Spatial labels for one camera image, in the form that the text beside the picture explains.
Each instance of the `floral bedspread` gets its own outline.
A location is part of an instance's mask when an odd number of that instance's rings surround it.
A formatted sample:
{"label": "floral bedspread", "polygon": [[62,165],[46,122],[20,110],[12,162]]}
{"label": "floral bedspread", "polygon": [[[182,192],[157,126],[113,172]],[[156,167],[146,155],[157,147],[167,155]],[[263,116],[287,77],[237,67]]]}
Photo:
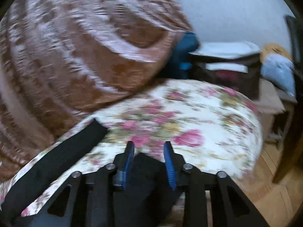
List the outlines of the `floral bedspread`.
{"label": "floral bedspread", "polygon": [[11,186],[47,152],[96,118],[110,132],[90,153],[63,173],[22,213],[36,214],[73,171],[90,173],[113,161],[132,140],[135,152],[163,161],[163,144],[202,171],[226,171],[234,180],[249,174],[262,148],[256,109],[244,95],[196,80],[173,80],[149,87],[132,98],[101,109],[41,152],[11,180],[0,185],[0,202]]}

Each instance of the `triangular cutout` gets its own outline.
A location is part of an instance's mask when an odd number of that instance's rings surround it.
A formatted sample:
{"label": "triangular cutout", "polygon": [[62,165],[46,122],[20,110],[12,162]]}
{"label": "triangular cutout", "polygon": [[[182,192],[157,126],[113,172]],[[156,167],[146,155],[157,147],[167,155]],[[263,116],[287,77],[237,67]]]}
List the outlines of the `triangular cutout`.
{"label": "triangular cutout", "polygon": [[63,217],[65,214],[67,202],[69,200],[69,194],[71,192],[71,187],[67,186],[61,194],[56,198],[53,204],[49,207],[47,212],[58,217]]}
{"label": "triangular cutout", "polygon": [[236,217],[240,217],[242,215],[249,214],[249,207],[245,204],[234,188],[227,186],[227,191],[234,215]]}

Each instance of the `pink flower pattern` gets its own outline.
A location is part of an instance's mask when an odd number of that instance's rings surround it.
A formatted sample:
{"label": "pink flower pattern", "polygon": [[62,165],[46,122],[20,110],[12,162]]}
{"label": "pink flower pattern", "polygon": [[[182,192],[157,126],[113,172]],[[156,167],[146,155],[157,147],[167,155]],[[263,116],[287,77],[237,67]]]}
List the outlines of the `pink flower pattern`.
{"label": "pink flower pattern", "polygon": [[148,135],[142,135],[142,136],[133,135],[131,137],[131,141],[133,141],[136,148],[140,148],[143,147],[144,145],[147,145],[150,140],[151,138]]}
{"label": "pink flower pattern", "polygon": [[257,108],[256,106],[251,102],[251,101],[244,101],[243,104],[250,109],[252,112],[256,113],[257,112]]}
{"label": "pink flower pattern", "polygon": [[151,142],[153,144],[153,146],[150,147],[148,154],[155,159],[161,160],[162,155],[163,155],[164,142],[165,141],[163,141],[163,140],[153,140]]}
{"label": "pink flower pattern", "polygon": [[158,111],[159,111],[158,108],[154,108],[154,107],[148,107],[148,108],[147,108],[147,112],[148,112],[149,114],[156,114],[156,113],[158,113]]}
{"label": "pink flower pattern", "polygon": [[218,93],[217,90],[215,90],[214,88],[211,88],[211,87],[206,87],[205,89],[201,89],[199,92],[200,92],[204,97],[207,97],[207,98],[216,96],[216,94]]}
{"label": "pink flower pattern", "polygon": [[234,89],[225,87],[225,88],[224,88],[224,91],[225,91],[226,93],[228,93],[229,95],[231,95],[231,96],[237,96],[237,92],[236,92]]}
{"label": "pink flower pattern", "polygon": [[169,112],[164,112],[163,115],[164,115],[166,118],[173,118],[176,114],[175,114],[175,112],[173,112],[173,111],[169,111]]}
{"label": "pink flower pattern", "polygon": [[162,108],[163,106],[160,105],[160,102],[159,102],[158,100],[152,100],[152,101],[150,102],[150,104],[148,105],[148,107],[160,109],[160,108]]}
{"label": "pink flower pattern", "polygon": [[132,130],[137,126],[137,121],[135,120],[126,120],[120,124],[123,130]]}
{"label": "pink flower pattern", "polygon": [[171,100],[182,101],[185,98],[185,95],[177,91],[172,91],[169,93],[167,98]]}
{"label": "pink flower pattern", "polygon": [[167,117],[165,116],[158,116],[155,117],[154,122],[157,124],[164,124],[167,121]]}
{"label": "pink flower pattern", "polygon": [[100,162],[99,162],[99,160],[97,160],[97,159],[93,159],[93,160],[92,160],[92,164],[93,164],[94,166],[96,166],[96,165],[99,165]]}
{"label": "pink flower pattern", "polygon": [[197,147],[202,146],[204,140],[204,136],[200,134],[200,130],[191,129],[181,135],[176,135],[173,141],[178,145]]}
{"label": "pink flower pattern", "polygon": [[21,216],[22,217],[26,217],[26,216],[29,216],[29,210],[28,210],[28,207],[25,208],[22,212],[21,212]]}

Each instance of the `black metal frame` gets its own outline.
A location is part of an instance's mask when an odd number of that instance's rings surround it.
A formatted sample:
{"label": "black metal frame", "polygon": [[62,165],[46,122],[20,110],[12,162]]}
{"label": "black metal frame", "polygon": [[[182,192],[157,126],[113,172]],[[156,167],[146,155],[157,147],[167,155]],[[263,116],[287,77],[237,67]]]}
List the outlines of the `black metal frame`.
{"label": "black metal frame", "polygon": [[[225,172],[215,175],[201,172],[185,163],[182,155],[175,154],[170,142],[165,142],[164,150],[170,186],[179,195],[185,192],[183,227],[208,226],[206,190],[211,195],[213,227],[269,226]],[[116,155],[113,163],[97,172],[84,175],[73,172],[38,214],[28,217],[2,216],[10,217],[5,222],[14,227],[116,227],[113,193],[123,192],[128,187],[127,175],[133,159],[134,144],[128,142],[124,153]],[[158,195],[158,205],[164,204],[161,194],[152,194]],[[2,209],[4,213],[16,212],[16,206],[12,204],[3,206],[6,207]]]}

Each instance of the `wooden floor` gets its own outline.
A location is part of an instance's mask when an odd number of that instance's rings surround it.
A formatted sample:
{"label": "wooden floor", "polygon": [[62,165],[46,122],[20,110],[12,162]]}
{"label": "wooden floor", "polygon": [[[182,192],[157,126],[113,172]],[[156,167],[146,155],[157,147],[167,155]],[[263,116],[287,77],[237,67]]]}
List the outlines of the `wooden floor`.
{"label": "wooden floor", "polygon": [[271,227],[285,227],[303,201],[303,169],[294,168],[279,184],[271,182],[280,155],[274,144],[266,143],[254,176],[240,183]]}

